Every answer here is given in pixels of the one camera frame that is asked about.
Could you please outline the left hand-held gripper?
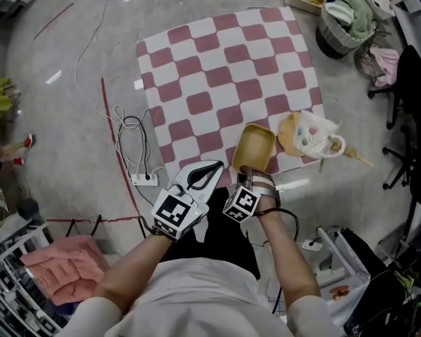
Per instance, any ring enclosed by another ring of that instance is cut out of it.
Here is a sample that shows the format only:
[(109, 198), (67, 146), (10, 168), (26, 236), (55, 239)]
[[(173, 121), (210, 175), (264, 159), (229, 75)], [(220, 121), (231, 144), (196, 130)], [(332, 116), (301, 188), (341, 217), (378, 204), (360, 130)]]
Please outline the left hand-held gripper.
[(152, 208), (153, 229), (172, 240), (184, 237), (208, 213), (207, 202), (224, 169), (220, 160), (198, 161), (181, 168)]

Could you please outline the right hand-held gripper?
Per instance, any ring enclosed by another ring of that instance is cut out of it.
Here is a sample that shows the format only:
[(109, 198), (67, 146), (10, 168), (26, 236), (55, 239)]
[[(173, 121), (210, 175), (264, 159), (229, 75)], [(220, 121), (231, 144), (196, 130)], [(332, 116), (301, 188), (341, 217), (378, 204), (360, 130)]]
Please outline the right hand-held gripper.
[(279, 192), (271, 178), (262, 171), (240, 166), (237, 174), (236, 192), (226, 201), (223, 214), (238, 223), (253, 217), (262, 197), (274, 200), (274, 206), (280, 207)]

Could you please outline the tan plastic tray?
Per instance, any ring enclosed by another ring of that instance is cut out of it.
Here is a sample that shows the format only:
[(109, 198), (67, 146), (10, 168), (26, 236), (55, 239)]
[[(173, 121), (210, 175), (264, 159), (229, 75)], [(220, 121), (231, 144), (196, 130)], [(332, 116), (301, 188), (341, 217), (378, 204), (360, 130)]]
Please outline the tan plastic tray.
[(242, 173), (241, 167), (266, 171), (276, 136), (272, 131), (257, 124), (245, 126), (232, 158), (232, 167)]

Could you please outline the person's right forearm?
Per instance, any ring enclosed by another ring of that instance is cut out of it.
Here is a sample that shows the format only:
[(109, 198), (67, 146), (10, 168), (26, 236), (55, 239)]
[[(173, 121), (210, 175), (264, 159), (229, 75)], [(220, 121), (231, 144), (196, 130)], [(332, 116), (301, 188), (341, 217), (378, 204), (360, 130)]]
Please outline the person's right forearm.
[(320, 296), (316, 278), (296, 242), (289, 236), (279, 212), (272, 207), (257, 213), (272, 250), (274, 269), (289, 308), (305, 296)]

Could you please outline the person's left forearm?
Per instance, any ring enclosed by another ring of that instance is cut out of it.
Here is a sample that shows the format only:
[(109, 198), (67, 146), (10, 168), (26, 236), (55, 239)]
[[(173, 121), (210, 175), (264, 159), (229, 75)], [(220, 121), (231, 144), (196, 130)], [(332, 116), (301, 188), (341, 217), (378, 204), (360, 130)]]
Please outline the person's left forearm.
[(151, 234), (105, 273), (94, 296), (113, 302), (126, 314), (146, 289), (157, 265), (173, 241)]

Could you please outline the person's black shorts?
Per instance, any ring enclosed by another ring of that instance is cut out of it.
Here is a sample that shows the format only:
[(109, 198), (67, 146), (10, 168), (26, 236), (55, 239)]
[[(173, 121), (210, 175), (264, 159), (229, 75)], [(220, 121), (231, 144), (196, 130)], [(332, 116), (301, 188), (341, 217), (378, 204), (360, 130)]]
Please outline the person's black shorts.
[(222, 213), (228, 198), (229, 191), (226, 187), (214, 190), (208, 201), (208, 227), (204, 240), (198, 242), (195, 232), (190, 230), (168, 248), (161, 262), (184, 258), (222, 260), (237, 265), (260, 279), (253, 246), (243, 235), (240, 224)]

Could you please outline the small white power strip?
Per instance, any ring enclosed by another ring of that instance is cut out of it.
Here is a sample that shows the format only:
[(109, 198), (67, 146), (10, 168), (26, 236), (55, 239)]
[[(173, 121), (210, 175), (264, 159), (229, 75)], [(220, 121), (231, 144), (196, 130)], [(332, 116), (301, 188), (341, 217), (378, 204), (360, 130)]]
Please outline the small white power strip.
[(306, 239), (301, 243), (301, 247), (304, 250), (319, 252), (323, 247), (323, 243), (320, 237), (314, 240)]

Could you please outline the pink checkered table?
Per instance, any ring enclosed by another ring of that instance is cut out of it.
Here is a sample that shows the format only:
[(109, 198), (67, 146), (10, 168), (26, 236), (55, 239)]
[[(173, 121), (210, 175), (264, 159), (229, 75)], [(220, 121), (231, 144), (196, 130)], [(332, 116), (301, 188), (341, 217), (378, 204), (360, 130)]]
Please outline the pink checkered table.
[(309, 51), (289, 7), (181, 25), (139, 42), (137, 56), (169, 177), (192, 162), (220, 160), (220, 184), (232, 185), (232, 158), (245, 126), (277, 133), (291, 112), (324, 114)]

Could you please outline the person's cream shirt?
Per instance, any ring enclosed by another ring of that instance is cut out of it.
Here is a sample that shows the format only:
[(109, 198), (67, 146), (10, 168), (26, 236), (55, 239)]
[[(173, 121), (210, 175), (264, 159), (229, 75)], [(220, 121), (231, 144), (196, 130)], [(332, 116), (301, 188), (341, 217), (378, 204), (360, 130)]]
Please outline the person's cream shirt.
[(340, 336), (324, 299), (298, 299), (283, 321), (260, 300), (257, 287), (251, 273), (228, 262), (163, 262), (126, 315), (109, 300), (92, 297), (56, 337)]

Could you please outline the white grid box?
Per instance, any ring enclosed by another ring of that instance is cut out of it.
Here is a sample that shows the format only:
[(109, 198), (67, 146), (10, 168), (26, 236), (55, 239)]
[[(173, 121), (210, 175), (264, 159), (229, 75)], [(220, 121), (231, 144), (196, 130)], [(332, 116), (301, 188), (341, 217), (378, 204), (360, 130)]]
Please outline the white grid box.
[(322, 227), (317, 232), (322, 249), (329, 252), (329, 266), (316, 267), (316, 280), (334, 324), (343, 333), (369, 285), (370, 274), (342, 235), (332, 238)]

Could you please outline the grey laundry basket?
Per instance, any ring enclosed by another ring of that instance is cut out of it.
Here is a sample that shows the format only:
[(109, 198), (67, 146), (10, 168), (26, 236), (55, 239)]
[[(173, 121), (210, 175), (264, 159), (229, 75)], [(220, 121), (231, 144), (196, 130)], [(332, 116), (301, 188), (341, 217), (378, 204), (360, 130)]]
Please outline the grey laundry basket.
[(316, 42), (328, 57), (340, 59), (370, 39), (376, 33), (378, 22), (373, 18), (373, 31), (365, 39), (355, 39), (349, 34), (351, 26), (341, 25), (325, 11), (324, 4), (332, 1), (334, 0), (326, 0), (323, 3), (319, 24), (316, 28)]

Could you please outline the pink cushion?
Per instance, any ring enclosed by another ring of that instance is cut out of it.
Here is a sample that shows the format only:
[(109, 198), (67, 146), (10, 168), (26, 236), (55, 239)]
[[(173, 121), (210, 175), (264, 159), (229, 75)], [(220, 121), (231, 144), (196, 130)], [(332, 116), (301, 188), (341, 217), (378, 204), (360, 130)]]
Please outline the pink cushion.
[(56, 306), (90, 298), (109, 269), (90, 235), (63, 237), (22, 255), (20, 261)]

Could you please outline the pink cloth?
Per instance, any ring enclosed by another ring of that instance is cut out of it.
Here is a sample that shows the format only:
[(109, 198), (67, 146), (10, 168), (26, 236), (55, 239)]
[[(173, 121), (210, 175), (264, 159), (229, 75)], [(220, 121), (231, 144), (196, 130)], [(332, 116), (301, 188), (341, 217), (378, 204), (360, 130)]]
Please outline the pink cloth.
[(397, 77), (399, 53), (393, 48), (380, 48), (378, 46), (371, 46), (370, 52), (382, 70), (382, 74), (375, 78), (375, 87), (393, 85)]

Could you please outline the black bag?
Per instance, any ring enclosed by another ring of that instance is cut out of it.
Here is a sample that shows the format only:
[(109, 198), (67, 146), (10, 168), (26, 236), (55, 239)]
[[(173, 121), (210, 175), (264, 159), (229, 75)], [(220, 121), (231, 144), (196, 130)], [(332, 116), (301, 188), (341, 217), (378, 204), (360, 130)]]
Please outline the black bag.
[(338, 233), (347, 242), (354, 262), (368, 281), (362, 296), (354, 299), (354, 310), (342, 331), (347, 337), (417, 337), (421, 328), (421, 253), (409, 246), (395, 261), (385, 265), (371, 248), (351, 230)]

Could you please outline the white striped cloth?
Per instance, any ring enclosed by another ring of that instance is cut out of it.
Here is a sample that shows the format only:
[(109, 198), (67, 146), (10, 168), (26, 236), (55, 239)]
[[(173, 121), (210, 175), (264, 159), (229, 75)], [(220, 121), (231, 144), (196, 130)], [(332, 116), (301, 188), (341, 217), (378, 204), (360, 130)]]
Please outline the white striped cloth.
[(324, 4), (325, 11), (343, 26), (351, 26), (354, 22), (354, 11), (342, 0), (334, 0)]

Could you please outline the green towel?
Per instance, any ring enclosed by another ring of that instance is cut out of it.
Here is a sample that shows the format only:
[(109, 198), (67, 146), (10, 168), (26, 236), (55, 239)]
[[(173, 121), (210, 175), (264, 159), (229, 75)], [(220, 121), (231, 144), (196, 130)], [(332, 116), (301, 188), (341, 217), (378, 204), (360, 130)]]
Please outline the green towel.
[(354, 12), (349, 34), (355, 39), (365, 39), (373, 31), (373, 13), (365, 0), (346, 0)]

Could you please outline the white storage rack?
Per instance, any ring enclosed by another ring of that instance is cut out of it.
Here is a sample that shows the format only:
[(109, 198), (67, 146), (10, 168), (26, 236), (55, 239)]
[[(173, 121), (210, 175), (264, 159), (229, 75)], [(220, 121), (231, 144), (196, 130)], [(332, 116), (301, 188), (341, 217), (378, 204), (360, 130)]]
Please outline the white storage rack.
[(67, 324), (20, 261), (51, 242), (45, 223), (18, 214), (0, 222), (0, 337), (54, 337)]

